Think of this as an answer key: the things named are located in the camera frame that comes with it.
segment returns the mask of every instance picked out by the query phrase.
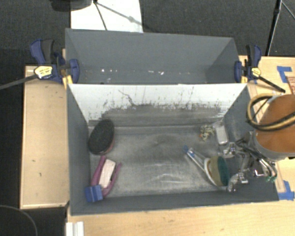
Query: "cardboard box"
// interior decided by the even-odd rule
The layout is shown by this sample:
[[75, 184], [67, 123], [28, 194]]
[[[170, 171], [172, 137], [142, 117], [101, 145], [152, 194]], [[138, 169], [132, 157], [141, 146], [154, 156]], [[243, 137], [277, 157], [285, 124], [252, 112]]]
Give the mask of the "cardboard box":
[[[246, 85], [233, 83], [232, 39], [68, 29], [66, 57], [81, 68], [79, 83], [67, 90], [71, 215], [278, 200], [261, 178], [227, 193], [182, 152], [187, 145], [206, 157], [218, 154], [214, 136], [199, 138], [205, 124], [223, 120], [230, 141], [251, 130]], [[123, 166], [111, 193], [88, 203], [84, 188], [99, 156], [87, 143], [104, 118], [116, 132], [107, 157]], [[228, 163], [235, 173], [236, 161]]]

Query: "wooden table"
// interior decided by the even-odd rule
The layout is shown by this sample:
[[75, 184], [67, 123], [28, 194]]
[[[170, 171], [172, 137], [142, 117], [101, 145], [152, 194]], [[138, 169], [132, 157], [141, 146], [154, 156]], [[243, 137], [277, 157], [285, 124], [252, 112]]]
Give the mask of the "wooden table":
[[[295, 58], [263, 57], [262, 75], [291, 93], [276, 67]], [[27, 67], [27, 75], [33, 67]], [[273, 91], [263, 82], [248, 85], [251, 96]], [[64, 207], [69, 201], [65, 90], [60, 84], [34, 80], [25, 84], [20, 208]], [[295, 191], [295, 159], [278, 163]], [[84, 221], [85, 235], [295, 235], [295, 200], [233, 206], [130, 212], [71, 217]]]

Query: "black carpet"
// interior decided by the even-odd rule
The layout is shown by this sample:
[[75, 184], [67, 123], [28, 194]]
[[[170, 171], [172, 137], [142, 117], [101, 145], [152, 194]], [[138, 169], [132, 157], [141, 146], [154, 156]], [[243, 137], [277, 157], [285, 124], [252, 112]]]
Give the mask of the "black carpet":
[[[265, 53], [276, 0], [140, 0], [145, 32], [233, 37], [238, 53], [257, 44]], [[283, 0], [295, 15], [295, 0]], [[70, 26], [69, 2], [64, 0], [0, 0], [0, 84], [24, 76], [35, 63], [29, 44], [51, 38], [64, 47], [64, 29]], [[282, 7], [270, 49], [271, 56], [295, 57], [295, 20]], [[22, 86], [0, 91], [0, 205], [18, 207], [22, 144]], [[0, 235], [17, 235], [2, 226], [7, 209], [0, 209]], [[61, 235], [64, 209], [31, 211], [38, 234]], [[29, 221], [14, 214], [24, 235], [34, 235]]]

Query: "black sponge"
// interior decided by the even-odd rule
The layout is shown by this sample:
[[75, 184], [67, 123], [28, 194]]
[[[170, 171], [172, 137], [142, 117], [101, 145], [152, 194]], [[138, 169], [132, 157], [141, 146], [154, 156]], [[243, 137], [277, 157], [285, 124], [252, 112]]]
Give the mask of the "black sponge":
[[111, 150], [115, 128], [109, 119], [101, 120], [93, 129], [88, 139], [88, 149], [93, 154], [105, 154]]

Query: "bin floor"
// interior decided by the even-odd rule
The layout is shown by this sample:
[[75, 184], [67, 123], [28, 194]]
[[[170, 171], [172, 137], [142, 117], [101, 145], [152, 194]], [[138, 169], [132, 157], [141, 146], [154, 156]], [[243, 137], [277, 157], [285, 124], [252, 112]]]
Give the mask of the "bin floor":
[[[199, 133], [200, 125], [116, 127], [114, 147], [106, 156], [122, 168], [109, 197], [218, 190], [182, 151], [187, 145], [206, 157], [217, 154], [215, 137], [203, 141]], [[91, 176], [99, 158], [90, 153]]]

